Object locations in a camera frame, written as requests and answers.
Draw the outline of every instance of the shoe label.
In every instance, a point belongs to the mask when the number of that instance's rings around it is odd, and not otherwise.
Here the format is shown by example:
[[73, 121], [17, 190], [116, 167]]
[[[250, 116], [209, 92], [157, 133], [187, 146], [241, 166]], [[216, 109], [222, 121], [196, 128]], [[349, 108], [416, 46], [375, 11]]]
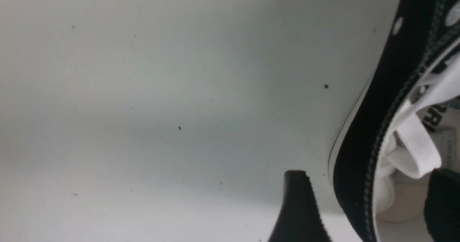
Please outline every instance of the shoe label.
[[454, 129], [447, 129], [431, 135], [442, 159], [442, 168], [456, 170], [456, 133]]
[[460, 110], [460, 96], [457, 96], [456, 98], [447, 101], [446, 104], [452, 109]]
[[436, 127], [442, 121], [444, 113], [447, 111], [447, 105], [435, 104], [428, 108], [427, 112], [423, 114], [422, 123], [427, 129], [427, 132], [433, 133]]

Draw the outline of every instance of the shoelace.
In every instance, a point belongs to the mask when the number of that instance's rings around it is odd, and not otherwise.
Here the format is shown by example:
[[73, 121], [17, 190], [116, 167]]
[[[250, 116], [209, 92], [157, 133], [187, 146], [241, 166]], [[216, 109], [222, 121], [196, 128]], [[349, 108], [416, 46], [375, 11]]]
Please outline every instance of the shoelace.
[[[414, 104], [406, 101], [402, 105], [390, 125], [389, 132], [392, 134], [382, 147], [374, 185], [378, 213], [393, 203], [394, 184], [390, 176], [396, 169], [419, 179], [441, 167], [441, 156], [416, 113], [460, 95], [460, 56], [439, 75], [428, 73], [423, 76], [418, 85], [430, 85], [430, 88]], [[404, 146], [396, 145], [395, 133]]]

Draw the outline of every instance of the converse sneaker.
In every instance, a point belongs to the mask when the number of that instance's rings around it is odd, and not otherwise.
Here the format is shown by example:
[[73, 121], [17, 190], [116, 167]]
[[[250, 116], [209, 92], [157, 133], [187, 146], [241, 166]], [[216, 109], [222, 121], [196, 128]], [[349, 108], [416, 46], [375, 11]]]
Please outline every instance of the converse sneaker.
[[284, 173], [283, 204], [269, 242], [331, 242], [304, 171]]
[[400, 1], [332, 148], [329, 180], [365, 242], [460, 241], [459, 20], [460, 0]]

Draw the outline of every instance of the white wall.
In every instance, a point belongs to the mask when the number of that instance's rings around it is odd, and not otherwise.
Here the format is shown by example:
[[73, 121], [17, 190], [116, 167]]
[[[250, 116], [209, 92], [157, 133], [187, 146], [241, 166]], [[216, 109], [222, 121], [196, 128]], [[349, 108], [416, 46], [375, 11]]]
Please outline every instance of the white wall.
[[265, 241], [288, 169], [358, 241], [326, 162], [397, 2], [0, 0], [0, 241]]

